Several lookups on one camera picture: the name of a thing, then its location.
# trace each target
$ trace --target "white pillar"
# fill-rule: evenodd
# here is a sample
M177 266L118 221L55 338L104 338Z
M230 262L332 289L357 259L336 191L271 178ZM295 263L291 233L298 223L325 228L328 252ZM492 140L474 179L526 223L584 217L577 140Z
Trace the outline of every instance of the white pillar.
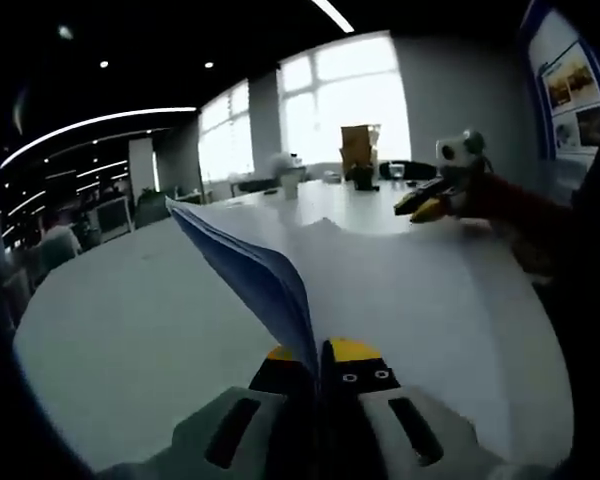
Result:
M251 145L256 175L269 177L269 159L282 150L277 72L249 80Z
M131 177L133 201L138 203L142 190L154 189L153 142L151 138L129 141L129 176Z

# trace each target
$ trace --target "cardboard box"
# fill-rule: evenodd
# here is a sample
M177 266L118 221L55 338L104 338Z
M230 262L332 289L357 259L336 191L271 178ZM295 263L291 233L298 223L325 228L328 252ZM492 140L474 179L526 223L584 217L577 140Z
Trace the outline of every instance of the cardboard box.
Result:
M354 165L369 165L372 161L368 125L340 127L342 132L342 172L347 174Z

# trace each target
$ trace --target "desk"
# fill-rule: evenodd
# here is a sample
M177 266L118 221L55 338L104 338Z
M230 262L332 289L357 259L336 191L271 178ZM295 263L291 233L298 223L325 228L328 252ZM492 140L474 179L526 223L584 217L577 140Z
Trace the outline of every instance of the desk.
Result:
M351 185L300 185L205 208L264 204L306 224L327 216L353 231L417 234L426 225L394 217L406 193ZM476 425L481 442L507 459L552 464L568 452L572 407L566 369L540 302L504 246L466 245L471 282L484 292L489 325L457 319L445 354L423 347L421 362L399 365L407 339L395 323L390 365ZM382 317L360 326L378 339ZM479 331L476 353L466 332ZM230 385L246 386L275 341L206 264L172 219L117 238L51 272L16 334L23 372L50 420L94 469L139 461L170 443L173 427ZM462 361L449 362L445 355ZM482 375L489 365L493 375Z

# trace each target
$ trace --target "robotic arm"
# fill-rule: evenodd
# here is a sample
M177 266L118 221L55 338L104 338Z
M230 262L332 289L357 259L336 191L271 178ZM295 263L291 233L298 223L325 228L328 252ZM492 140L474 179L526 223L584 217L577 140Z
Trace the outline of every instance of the robotic arm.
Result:
M395 214L412 215L413 223L425 223L461 210L471 180L486 169L493 171L484 149L484 137L474 130L438 140L436 158L443 163L439 169L441 176L405 195L394 206Z
M273 350L249 388L230 388L174 430L143 463L107 480L385 480L547 478L482 448L473 426L415 388L402 388L378 352L335 338L322 353L320 395L289 352Z

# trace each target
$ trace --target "cup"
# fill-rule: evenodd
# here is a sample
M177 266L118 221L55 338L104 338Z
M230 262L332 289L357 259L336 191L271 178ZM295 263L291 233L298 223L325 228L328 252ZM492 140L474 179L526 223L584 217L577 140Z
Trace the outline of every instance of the cup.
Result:
M401 163L390 163L389 176L393 180L402 180L404 178L404 165Z
M284 173L280 176L280 185L284 191L286 200L295 200L298 198L298 184L300 183L300 175L298 172Z

